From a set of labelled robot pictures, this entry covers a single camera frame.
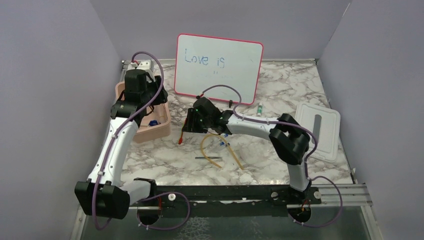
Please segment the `yellow rubber tube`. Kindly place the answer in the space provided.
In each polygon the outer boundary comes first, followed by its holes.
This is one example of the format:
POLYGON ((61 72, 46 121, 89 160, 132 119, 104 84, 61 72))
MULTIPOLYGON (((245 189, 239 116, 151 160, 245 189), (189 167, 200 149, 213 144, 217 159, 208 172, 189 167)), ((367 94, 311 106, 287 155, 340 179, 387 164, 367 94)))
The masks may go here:
MULTIPOLYGON (((221 154, 224 150, 227 150, 229 152, 229 155, 235 160, 239 168, 241 170, 244 170, 244 167, 242 166, 239 158, 237 157, 231 145, 226 147, 225 149, 218 149, 218 146, 221 142, 229 143, 227 141, 228 136, 229 135, 227 133, 225 133, 224 135, 218 135, 218 134, 212 134, 212 133, 207 134, 200 142, 200 153, 202 154, 202 157, 222 157, 222 156, 218 156, 218 154, 221 154), (212 137, 218 138, 219 141, 218 142, 212 141, 208 146, 204 146, 205 142, 211 139, 212 137)), ((207 159, 207 160, 214 166, 218 168, 222 168, 218 163, 214 161, 214 159, 207 159)))

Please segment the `graduated cylinder blue base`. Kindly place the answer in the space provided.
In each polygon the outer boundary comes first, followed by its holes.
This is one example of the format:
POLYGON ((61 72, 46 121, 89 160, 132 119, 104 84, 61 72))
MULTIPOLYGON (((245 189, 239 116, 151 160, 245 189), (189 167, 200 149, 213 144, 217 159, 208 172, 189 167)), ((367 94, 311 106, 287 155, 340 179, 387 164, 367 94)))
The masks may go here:
POLYGON ((148 124, 149 127, 154 127, 157 126, 159 123, 157 120, 151 120, 148 124))

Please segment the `pink plastic bin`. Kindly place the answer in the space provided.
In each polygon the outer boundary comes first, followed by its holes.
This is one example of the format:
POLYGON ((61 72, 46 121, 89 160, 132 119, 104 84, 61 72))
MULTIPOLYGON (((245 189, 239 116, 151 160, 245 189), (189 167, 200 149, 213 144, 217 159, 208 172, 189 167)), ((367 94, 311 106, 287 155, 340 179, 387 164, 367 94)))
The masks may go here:
POLYGON ((115 137, 123 139, 132 136, 134 142, 143 143, 170 135, 171 116, 166 91, 161 89, 152 102, 141 106, 139 103, 125 101, 124 89, 125 83, 116 85, 119 95, 110 111, 107 138, 111 140, 115 137), (148 126, 152 120, 157 120, 158 125, 148 126))

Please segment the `black metal rod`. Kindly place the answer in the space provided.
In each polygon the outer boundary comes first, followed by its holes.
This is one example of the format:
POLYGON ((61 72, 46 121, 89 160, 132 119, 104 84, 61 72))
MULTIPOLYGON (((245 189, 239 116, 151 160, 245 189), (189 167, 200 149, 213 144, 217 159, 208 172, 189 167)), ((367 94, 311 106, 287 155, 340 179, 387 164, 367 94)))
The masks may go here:
POLYGON ((207 157, 205 157, 205 156, 196 156, 196 157, 194 157, 194 159, 210 159, 210 160, 216 160, 216 159, 222 159, 223 157, 221 157, 221 156, 207 156, 207 157))

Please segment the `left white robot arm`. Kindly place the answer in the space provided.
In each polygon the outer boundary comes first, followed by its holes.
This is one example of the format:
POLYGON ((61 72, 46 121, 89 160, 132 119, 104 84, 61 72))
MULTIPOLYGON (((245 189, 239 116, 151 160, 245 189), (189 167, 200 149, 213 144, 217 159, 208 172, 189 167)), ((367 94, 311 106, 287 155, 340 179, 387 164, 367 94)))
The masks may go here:
POLYGON ((128 149, 148 115, 147 109, 167 100, 163 75, 140 69, 126 72, 124 89, 110 110, 109 129, 97 163, 87 180, 77 182, 74 188, 86 215, 121 220, 135 202, 140 200, 147 206, 155 203, 154 180, 137 178, 125 187, 119 182, 128 149))

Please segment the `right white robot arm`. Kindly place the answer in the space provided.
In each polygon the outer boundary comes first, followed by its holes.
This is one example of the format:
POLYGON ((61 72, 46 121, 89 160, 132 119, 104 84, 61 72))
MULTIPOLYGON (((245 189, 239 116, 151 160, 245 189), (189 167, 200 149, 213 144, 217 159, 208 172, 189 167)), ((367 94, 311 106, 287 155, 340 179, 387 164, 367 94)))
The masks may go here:
POLYGON ((270 141, 278 157, 287 164, 289 173, 289 199, 300 204, 309 196, 311 185, 306 159, 313 153, 310 142, 318 143, 313 133, 299 125, 287 113, 278 118, 246 116, 236 109, 219 110, 208 98, 198 98, 187 111, 182 131, 218 135, 247 135, 270 141))

